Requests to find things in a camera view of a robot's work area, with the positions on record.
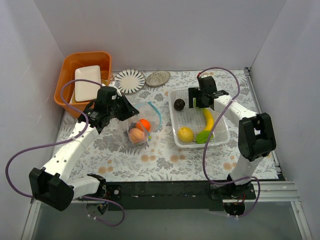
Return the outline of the orange toy fruit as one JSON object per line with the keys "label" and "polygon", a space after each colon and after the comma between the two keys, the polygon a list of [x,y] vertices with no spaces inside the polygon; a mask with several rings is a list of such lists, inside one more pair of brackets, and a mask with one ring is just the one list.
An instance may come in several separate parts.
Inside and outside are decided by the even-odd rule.
{"label": "orange toy fruit", "polygon": [[141,118],[139,122],[137,122],[136,127],[141,130],[144,128],[149,132],[151,129],[151,124],[148,120]]}

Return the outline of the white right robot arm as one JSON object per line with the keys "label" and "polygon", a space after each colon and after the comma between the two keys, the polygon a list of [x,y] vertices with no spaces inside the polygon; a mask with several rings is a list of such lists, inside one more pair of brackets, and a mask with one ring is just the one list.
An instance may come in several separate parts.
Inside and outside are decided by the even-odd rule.
{"label": "white right robot arm", "polygon": [[237,199],[250,190],[251,179],[259,163],[276,148],[276,139],[269,114],[256,113],[218,90],[213,77],[197,77],[198,87],[188,88],[189,107],[206,108],[225,116],[238,128],[240,152],[236,167],[225,182],[212,182],[211,192],[217,199]]}

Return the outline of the wrinkled green fruit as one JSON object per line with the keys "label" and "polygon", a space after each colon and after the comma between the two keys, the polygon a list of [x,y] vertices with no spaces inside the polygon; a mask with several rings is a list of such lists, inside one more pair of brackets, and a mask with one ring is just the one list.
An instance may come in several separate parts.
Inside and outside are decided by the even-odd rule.
{"label": "wrinkled green fruit", "polygon": [[193,98],[193,107],[197,108],[197,99]]}

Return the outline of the yellow toy lemon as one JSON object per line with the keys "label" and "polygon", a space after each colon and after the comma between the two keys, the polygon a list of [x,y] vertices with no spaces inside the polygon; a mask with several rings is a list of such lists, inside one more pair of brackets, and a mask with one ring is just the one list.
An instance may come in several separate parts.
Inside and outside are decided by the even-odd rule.
{"label": "yellow toy lemon", "polygon": [[191,143],[194,141],[194,133],[191,128],[183,126],[177,132],[178,139],[183,143]]}

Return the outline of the clear zip top bag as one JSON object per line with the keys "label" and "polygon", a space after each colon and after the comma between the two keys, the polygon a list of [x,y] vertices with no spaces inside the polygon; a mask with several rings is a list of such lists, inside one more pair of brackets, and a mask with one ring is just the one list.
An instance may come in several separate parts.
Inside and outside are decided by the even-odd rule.
{"label": "clear zip top bag", "polygon": [[162,116],[151,101],[139,103],[135,108],[139,114],[124,122],[124,135],[131,146],[146,143],[151,133],[159,130],[162,125]]}

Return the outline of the peach toy fruit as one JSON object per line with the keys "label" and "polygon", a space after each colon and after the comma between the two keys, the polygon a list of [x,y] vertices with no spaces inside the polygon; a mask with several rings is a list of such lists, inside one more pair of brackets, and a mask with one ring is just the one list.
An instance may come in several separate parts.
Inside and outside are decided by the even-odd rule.
{"label": "peach toy fruit", "polygon": [[142,141],[145,140],[146,136],[145,136],[145,132],[138,129],[138,128],[132,128],[130,131],[129,131],[129,138],[130,138],[130,141],[133,143],[133,144],[138,144]]}

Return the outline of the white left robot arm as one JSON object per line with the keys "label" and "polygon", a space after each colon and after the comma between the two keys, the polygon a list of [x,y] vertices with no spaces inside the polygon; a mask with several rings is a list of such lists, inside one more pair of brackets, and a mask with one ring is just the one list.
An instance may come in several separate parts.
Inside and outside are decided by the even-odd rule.
{"label": "white left robot arm", "polygon": [[80,114],[68,143],[40,169],[29,173],[32,195],[58,211],[64,211],[74,199],[83,196],[101,200],[106,196],[106,180],[97,174],[71,180],[70,174],[88,146],[99,136],[111,119],[128,120],[139,111],[120,91],[103,86],[95,100],[89,102]]}

